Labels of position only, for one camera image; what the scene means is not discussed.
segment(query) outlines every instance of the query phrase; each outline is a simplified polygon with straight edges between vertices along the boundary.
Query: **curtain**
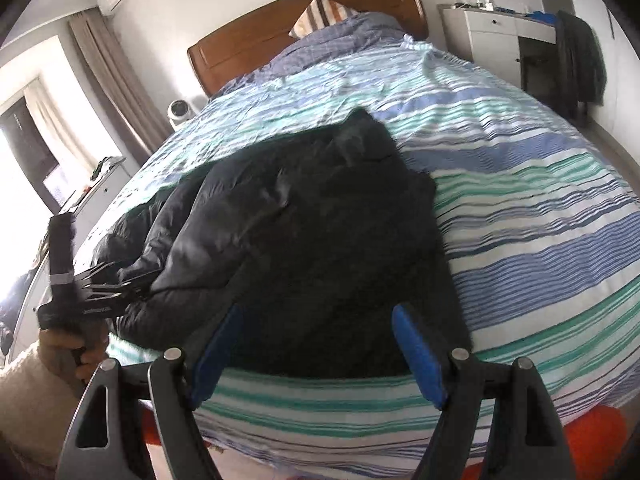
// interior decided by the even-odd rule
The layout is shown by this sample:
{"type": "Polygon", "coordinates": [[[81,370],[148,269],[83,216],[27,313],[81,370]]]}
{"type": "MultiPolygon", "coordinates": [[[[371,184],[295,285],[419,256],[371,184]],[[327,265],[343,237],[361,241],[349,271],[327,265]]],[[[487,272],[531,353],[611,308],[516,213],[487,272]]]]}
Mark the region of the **curtain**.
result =
{"type": "Polygon", "coordinates": [[[89,68],[132,130],[123,142],[128,148],[138,144],[130,149],[135,158],[140,149],[148,158],[173,133],[167,118],[152,103],[97,7],[74,14],[69,25],[89,68]]]}
{"type": "Polygon", "coordinates": [[[90,176],[98,161],[69,129],[39,79],[24,88],[24,100],[40,135],[65,173],[82,180],[90,176]]]}

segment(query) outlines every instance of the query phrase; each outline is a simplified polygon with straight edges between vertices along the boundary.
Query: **metal screw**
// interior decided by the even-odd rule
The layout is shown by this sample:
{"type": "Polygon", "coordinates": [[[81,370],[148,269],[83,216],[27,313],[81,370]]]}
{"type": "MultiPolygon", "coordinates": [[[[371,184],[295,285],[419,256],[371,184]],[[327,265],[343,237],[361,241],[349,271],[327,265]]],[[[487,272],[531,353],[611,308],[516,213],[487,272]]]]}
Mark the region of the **metal screw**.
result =
{"type": "Polygon", "coordinates": [[[533,368],[533,361],[528,357],[519,357],[518,368],[521,370],[531,370],[533,368]]]}
{"type": "Polygon", "coordinates": [[[113,370],[116,367],[116,359],[105,359],[100,363],[100,368],[105,372],[113,370]]]}
{"type": "Polygon", "coordinates": [[[456,361],[466,361],[469,359],[469,352],[467,352],[464,348],[454,348],[451,351],[451,357],[453,357],[456,361]]]}
{"type": "Polygon", "coordinates": [[[180,359],[182,357],[182,350],[179,348],[168,348],[164,351],[164,358],[167,361],[175,361],[176,359],[180,359]]]}

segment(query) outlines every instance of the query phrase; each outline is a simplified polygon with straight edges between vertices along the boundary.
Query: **striped pillow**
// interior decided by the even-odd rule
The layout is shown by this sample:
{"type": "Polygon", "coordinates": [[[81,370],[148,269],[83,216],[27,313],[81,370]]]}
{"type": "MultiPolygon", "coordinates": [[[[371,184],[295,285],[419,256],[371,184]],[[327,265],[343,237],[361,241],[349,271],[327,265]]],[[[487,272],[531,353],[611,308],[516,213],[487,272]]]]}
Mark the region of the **striped pillow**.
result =
{"type": "Polygon", "coordinates": [[[356,10],[345,7],[333,0],[312,0],[290,30],[289,35],[292,38],[301,40],[314,30],[329,27],[329,25],[342,22],[349,16],[355,16],[356,14],[356,10]]]}

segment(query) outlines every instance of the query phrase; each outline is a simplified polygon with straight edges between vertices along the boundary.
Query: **jacket sleeve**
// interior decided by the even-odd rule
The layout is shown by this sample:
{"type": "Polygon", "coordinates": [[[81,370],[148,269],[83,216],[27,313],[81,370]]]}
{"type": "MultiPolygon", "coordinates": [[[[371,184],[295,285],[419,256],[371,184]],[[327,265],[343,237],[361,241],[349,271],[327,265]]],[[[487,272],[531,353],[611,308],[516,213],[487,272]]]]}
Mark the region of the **jacket sleeve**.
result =
{"type": "Polygon", "coordinates": [[[0,434],[26,459],[55,467],[78,400],[39,350],[36,342],[0,370],[0,434]]]}

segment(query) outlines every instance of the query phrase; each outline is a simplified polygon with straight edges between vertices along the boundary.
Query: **white cabinet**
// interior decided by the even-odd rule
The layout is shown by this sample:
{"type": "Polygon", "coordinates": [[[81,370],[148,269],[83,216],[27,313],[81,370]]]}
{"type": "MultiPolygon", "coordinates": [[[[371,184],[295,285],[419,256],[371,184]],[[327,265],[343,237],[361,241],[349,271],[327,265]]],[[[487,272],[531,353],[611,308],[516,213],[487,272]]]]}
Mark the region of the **white cabinet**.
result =
{"type": "Polygon", "coordinates": [[[493,32],[472,32],[474,62],[520,88],[520,47],[517,36],[493,32]]]}
{"type": "Polygon", "coordinates": [[[442,9],[447,48],[506,82],[521,87],[519,38],[556,42],[556,30],[519,14],[481,9],[442,9]]]}
{"type": "MultiPolygon", "coordinates": [[[[97,184],[78,203],[75,210],[76,237],[74,255],[89,232],[100,219],[109,204],[130,180],[130,175],[122,165],[123,159],[113,164],[97,184]]],[[[42,304],[49,287],[49,255],[44,256],[31,286],[24,298],[22,309],[14,331],[14,344],[9,350],[6,362],[10,363],[20,352],[28,348],[38,338],[38,319],[35,309],[42,304]]]]}

